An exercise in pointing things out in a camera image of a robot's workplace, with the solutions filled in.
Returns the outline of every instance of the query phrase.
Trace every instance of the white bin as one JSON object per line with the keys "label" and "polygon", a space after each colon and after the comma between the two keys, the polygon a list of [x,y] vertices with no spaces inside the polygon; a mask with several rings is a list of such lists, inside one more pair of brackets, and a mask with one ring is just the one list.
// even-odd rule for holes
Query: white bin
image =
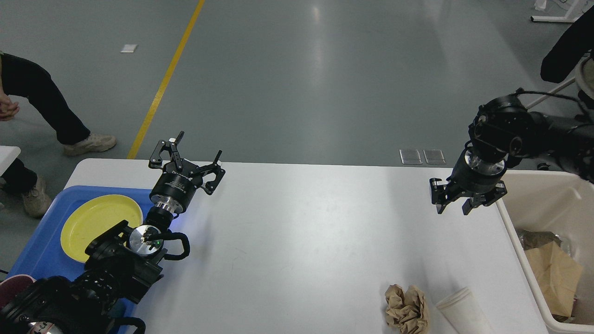
{"label": "white bin", "polygon": [[[594,185],[565,172],[508,171],[503,181],[508,194],[497,207],[549,333],[594,333]],[[573,259],[584,267],[574,323],[552,318],[515,228],[570,240]]]}

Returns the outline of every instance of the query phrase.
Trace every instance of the hand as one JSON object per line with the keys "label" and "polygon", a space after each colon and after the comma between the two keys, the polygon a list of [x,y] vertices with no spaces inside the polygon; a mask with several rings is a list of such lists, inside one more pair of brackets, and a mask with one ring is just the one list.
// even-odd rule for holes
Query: hand
{"label": "hand", "polygon": [[18,102],[13,103],[2,90],[0,90],[0,121],[10,121],[21,110]]}

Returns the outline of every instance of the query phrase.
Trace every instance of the paper cup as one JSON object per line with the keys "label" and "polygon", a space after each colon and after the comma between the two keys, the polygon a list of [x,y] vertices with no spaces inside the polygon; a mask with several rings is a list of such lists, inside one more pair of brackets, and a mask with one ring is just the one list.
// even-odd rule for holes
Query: paper cup
{"label": "paper cup", "polygon": [[491,324],[472,291],[463,288],[435,305],[459,334],[493,334]]}

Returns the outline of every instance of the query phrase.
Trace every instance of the yellow plate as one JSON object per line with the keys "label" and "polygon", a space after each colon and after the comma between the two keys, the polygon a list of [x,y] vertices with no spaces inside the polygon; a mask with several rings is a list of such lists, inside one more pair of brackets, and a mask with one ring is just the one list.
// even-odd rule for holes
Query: yellow plate
{"label": "yellow plate", "polygon": [[86,262],[87,246],[99,235],[123,219],[136,228],[143,222],[140,206],[128,196],[105,195],[94,198],[74,211],[64,223],[60,243],[66,255],[78,262]]}

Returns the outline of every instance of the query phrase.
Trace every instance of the yellow floor line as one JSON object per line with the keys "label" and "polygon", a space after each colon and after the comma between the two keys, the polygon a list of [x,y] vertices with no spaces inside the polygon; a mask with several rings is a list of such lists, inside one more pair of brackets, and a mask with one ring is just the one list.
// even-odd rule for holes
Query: yellow floor line
{"label": "yellow floor line", "polygon": [[194,28],[194,24],[196,23],[196,19],[202,10],[202,6],[204,5],[204,0],[200,0],[196,9],[194,10],[194,14],[190,19],[188,26],[182,36],[182,40],[179,42],[178,49],[175,51],[173,55],[173,59],[171,59],[171,63],[169,64],[169,68],[167,68],[167,72],[165,72],[165,76],[163,77],[163,81],[161,81],[161,86],[159,86],[159,90],[157,94],[154,96],[153,103],[150,105],[148,109],[148,113],[146,117],[144,117],[144,121],[140,126],[140,130],[138,130],[138,134],[136,135],[136,139],[134,140],[130,151],[128,152],[128,159],[135,159],[136,154],[138,154],[138,150],[140,149],[140,145],[143,143],[144,136],[147,134],[149,130],[149,126],[153,121],[154,114],[157,112],[157,108],[161,103],[161,98],[167,89],[167,85],[169,84],[169,80],[171,80],[171,76],[173,75],[173,71],[175,71],[175,67],[178,64],[179,57],[181,57],[182,52],[184,51],[184,47],[188,41],[189,34],[192,32],[192,28]]}

